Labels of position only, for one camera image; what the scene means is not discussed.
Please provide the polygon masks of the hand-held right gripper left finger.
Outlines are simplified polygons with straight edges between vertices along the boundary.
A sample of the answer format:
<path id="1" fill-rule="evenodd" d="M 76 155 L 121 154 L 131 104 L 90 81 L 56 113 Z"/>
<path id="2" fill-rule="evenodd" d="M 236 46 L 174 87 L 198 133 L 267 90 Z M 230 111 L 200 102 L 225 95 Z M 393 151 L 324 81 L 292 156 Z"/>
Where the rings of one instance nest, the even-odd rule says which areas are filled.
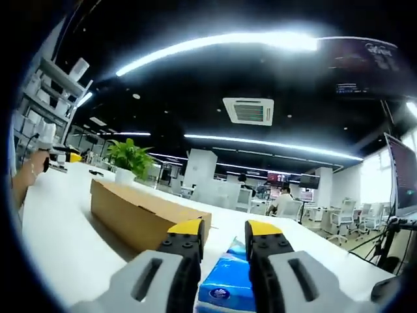
<path id="1" fill-rule="evenodd" d="M 168 229 L 156 250 L 140 253 L 110 280 L 109 288 L 71 312 L 193 312 L 201 280 L 205 222 L 187 220 Z"/>

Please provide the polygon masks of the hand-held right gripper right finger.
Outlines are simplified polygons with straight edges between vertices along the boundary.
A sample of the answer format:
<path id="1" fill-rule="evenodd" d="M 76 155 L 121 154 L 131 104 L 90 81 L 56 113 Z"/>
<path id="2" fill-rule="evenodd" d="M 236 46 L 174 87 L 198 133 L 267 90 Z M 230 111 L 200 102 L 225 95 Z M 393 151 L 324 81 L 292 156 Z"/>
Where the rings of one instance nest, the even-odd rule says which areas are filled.
<path id="1" fill-rule="evenodd" d="M 295 251 L 272 224 L 245 223 L 246 259 L 257 312 L 376 312 L 355 301 L 337 276 L 305 251 Z"/>

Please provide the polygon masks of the person's left hand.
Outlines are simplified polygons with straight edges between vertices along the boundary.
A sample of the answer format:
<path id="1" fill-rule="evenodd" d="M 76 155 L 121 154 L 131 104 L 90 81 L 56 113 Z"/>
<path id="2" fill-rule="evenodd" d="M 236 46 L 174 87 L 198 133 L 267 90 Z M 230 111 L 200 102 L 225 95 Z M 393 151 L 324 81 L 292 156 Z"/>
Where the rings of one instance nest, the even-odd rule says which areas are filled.
<path id="1" fill-rule="evenodd" d="M 35 151 L 31 155 L 31 168 L 32 173 L 35 177 L 37 177 L 39 174 L 41 174 L 44 171 L 44 163 L 46 159 L 49 157 L 49 154 L 47 151 L 38 150 Z"/>

